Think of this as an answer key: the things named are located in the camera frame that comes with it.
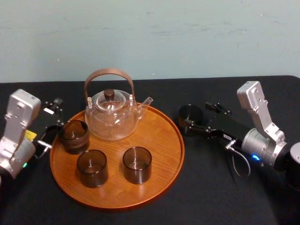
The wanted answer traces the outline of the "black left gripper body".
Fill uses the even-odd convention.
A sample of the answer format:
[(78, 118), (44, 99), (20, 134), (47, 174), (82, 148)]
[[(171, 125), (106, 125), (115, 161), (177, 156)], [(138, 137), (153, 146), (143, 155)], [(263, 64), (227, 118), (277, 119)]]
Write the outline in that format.
[(29, 131), (36, 134), (33, 138), (33, 144), (38, 145), (38, 141), (52, 144), (57, 132), (61, 126), (61, 116), (59, 111), (49, 108), (43, 108), (39, 112), (37, 118), (29, 126)]

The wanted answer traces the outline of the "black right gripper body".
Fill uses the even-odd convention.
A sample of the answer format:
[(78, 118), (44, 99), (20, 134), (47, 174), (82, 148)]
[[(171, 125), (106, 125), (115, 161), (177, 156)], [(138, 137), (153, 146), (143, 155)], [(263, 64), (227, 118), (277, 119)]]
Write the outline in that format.
[(235, 140), (236, 146), (241, 146), (250, 128), (234, 121), (231, 116), (218, 113), (209, 121), (209, 137)]

